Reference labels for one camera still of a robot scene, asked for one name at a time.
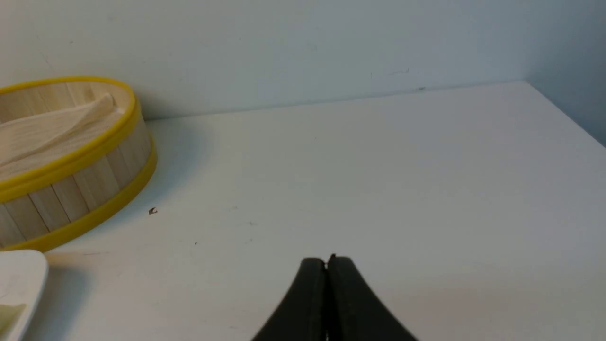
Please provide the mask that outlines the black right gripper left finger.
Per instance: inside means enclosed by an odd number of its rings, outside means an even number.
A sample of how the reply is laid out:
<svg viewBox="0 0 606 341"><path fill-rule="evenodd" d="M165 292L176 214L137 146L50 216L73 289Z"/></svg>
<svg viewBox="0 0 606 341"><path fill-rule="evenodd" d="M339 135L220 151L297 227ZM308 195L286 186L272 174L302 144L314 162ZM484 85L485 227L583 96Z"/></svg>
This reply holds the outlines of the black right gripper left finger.
<svg viewBox="0 0 606 341"><path fill-rule="evenodd" d="M301 261L289 290L254 341L324 341L325 263L318 258Z"/></svg>

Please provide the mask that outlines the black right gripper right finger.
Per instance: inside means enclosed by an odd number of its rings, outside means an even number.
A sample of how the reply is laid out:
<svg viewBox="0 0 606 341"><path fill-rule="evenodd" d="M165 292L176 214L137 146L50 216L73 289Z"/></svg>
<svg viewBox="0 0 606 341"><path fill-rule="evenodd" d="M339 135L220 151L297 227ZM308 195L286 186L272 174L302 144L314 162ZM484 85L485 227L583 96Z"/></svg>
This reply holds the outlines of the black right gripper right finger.
<svg viewBox="0 0 606 341"><path fill-rule="evenodd" d="M329 341L415 341L392 315L349 257L332 254L327 263Z"/></svg>

